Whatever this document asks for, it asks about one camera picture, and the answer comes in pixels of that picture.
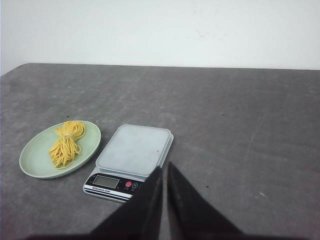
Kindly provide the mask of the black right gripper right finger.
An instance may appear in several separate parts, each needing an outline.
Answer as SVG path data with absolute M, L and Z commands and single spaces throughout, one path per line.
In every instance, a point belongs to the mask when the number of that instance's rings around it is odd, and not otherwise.
M 170 162 L 167 203 L 171 236 L 179 240 L 245 240 L 246 235 L 211 206 Z

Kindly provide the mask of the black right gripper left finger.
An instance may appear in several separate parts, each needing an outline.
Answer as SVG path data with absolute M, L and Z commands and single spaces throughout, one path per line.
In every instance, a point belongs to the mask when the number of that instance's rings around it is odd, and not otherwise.
M 156 167 L 132 198 L 91 233 L 92 240 L 157 240 L 163 206 L 163 171 Z

